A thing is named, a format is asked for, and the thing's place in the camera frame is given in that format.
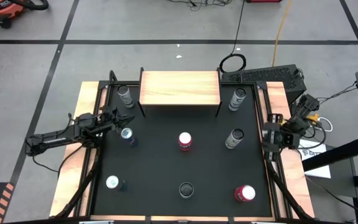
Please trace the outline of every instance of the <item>gray floor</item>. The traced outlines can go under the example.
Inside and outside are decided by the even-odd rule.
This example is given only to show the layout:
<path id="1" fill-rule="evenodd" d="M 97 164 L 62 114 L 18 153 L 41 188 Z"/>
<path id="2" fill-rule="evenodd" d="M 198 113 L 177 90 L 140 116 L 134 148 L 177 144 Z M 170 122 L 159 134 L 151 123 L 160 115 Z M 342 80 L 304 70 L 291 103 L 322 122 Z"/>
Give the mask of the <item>gray floor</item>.
<path id="1" fill-rule="evenodd" d="M 74 0 L 49 0 L 50 9 L 29 11 L 0 28 L 0 182 L 11 178 L 41 89 L 55 55 L 55 44 L 3 44 L 3 40 L 59 40 Z M 358 26 L 358 0 L 346 0 Z M 245 4 L 239 39 L 274 40 L 286 1 Z M 231 40 L 241 1 L 192 12 L 185 4 L 157 0 L 79 0 L 68 40 Z M 294 0 L 282 40 L 357 40 L 339 0 Z M 105 80 L 113 69 L 120 80 L 137 80 L 146 70 L 214 70 L 230 53 L 227 44 L 64 45 L 36 133 L 63 128 L 73 112 L 82 81 Z M 273 45 L 238 45 L 247 68 L 269 67 Z M 295 63 L 305 74 L 308 93 L 329 96 L 351 85 L 358 71 L 358 45 L 279 45 L 276 65 Z M 240 62 L 228 61 L 226 70 Z M 334 131 L 327 144 L 340 146 L 358 138 L 358 92 L 322 105 Z M 49 150 L 38 161 L 57 169 L 63 148 Z M 47 218 L 57 177 L 26 159 L 6 222 Z M 347 208 L 310 187 L 316 217 L 343 222 L 354 218 Z"/>

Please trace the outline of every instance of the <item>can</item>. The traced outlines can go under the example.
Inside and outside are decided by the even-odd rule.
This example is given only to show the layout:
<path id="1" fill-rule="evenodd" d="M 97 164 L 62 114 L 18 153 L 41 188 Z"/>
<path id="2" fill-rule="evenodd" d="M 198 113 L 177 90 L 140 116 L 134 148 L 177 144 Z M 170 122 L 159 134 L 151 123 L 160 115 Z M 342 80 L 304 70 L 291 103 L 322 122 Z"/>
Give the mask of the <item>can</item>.
<path id="1" fill-rule="evenodd" d="M 234 190 L 234 198 L 239 202 L 249 202 L 255 197 L 255 189 L 249 185 L 243 185 Z"/>
<path id="2" fill-rule="evenodd" d="M 230 132 L 229 137 L 227 137 L 226 142 L 224 144 L 228 149 L 234 149 L 244 138 L 244 132 L 236 128 Z"/>
<path id="3" fill-rule="evenodd" d="M 183 199 L 189 199 L 194 193 L 194 187 L 189 182 L 184 182 L 179 186 L 179 194 Z"/>
<path id="4" fill-rule="evenodd" d="M 121 131 L 121 137 L 129 143 L 130 147 L 137 146 L 137 139 L 131 128 L 124 128 Z"/>
<path id="5" fill-rule="evenodd" d="M 246 95 L 246 91 L 243 88 L 236 89 L 231 97 L 229 109 L 231 111 L 238 110 Z"/>
<path id="6" fill-rule="evenodd" d="M 134 100 L 131 97 L 131 93 L 129 92 L 128 86 L 125 85 L 119 86 L 117 92 L 126 107 L 131 108 L 135 105 Z"/>
<path id="7" fill-rule="evenodd" d="M 191 135 L 189 133 L 181 133 L 179 135 L 179 147 L 182 151 L 189 151 L 191 146 Z"/>
<path id="8" fill-rule="evenodd" d="M 115 175 L 111 175 L 106 179 L 106 186 L 110 189 L 125 190 L 126 185 L 127 183 L 125 180 L 119 179 Z"/>

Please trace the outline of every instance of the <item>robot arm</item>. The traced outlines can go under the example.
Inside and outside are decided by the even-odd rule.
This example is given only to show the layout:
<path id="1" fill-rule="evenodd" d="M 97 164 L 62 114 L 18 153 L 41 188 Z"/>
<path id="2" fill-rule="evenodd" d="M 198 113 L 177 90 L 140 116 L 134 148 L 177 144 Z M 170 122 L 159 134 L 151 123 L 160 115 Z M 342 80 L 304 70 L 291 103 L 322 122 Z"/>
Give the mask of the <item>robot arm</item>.
<path id="1" fill-rule="evenodd" d="M 70 118 L 74 123 L 63 130 L 34 134 L 25 139 L 27 145 L 25 153 L 28 156 L 36 156 L 50 148 L 85 141 L 90 142 L 87 146 L 95 147 L 103 133 L 112 129 L 121 131 L 134 118 L 134 116 L 121 116 L 117 109 L 111 110 L 107 107 L 103 109 L 100 116 L 91 113 L 81 114 L 74 120 Z"/>

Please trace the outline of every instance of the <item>wooden platform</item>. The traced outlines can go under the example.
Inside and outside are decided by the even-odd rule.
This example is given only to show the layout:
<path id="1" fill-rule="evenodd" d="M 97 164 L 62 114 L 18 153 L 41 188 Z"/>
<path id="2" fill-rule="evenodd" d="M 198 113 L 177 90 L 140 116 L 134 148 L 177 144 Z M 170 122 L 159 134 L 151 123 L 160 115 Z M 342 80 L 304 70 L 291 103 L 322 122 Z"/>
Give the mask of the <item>wooden platform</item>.
<path id="1" fill-rule="evenodd" d="M 139 101 L 141 105 L 218 105 L 218 72 L 144 71 Z"/>

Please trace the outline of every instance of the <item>blue can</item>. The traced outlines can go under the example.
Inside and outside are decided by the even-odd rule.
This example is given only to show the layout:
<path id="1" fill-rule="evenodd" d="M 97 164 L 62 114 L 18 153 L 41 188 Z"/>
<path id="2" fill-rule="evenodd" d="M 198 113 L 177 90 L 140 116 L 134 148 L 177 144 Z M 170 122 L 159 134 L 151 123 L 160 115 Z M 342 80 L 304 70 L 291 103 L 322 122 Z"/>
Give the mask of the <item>blue can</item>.
<path id="1" fill-rule="evenodd" d="M 137 139 L 131 128 L 124 128 L 121 131 L 121 137 L 129 143 L 130 147 L 137 146 Z"/>

